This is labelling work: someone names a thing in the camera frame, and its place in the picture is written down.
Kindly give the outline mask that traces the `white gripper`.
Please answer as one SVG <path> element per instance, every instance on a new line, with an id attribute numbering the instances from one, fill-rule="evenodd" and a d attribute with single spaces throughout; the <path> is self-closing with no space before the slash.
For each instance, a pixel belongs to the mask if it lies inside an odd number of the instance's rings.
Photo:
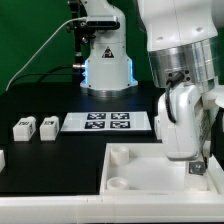
<path id="1" fill-rule="evenodd" d="M 171 122 L 165 106 L 165 95 L 158 101 L 161 139 L 165 155 L 173 161 L 196 160 L 215 122 L 218 107 L 207 109 L 202 94 L 196 85 L 178 85 L 170 92 L 171 108 L 176 120 Z M 189 173 L 203 175 L 205 164 L 201 161 L 189 163 Z"/>

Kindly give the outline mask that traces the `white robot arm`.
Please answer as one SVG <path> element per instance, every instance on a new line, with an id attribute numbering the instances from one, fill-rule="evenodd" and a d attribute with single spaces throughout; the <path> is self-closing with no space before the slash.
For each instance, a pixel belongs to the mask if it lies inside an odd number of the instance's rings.
<path id="1" fill-rule="evenodd" d="M 186 161 L 191 174 L 207 170 L 203 146 L 224 108 L 219 83 L 218 30 L 224 0 L 133 0 L 142 36 L 125 30 L 125 17 L 108 0 L 81 0 L 90 33 L 81 89 L 96 96 L 118 95 L 137 85 L 125 41 L 149 61 L 154 85 L 165 90 L 158 119 L 165 155 Z"/>

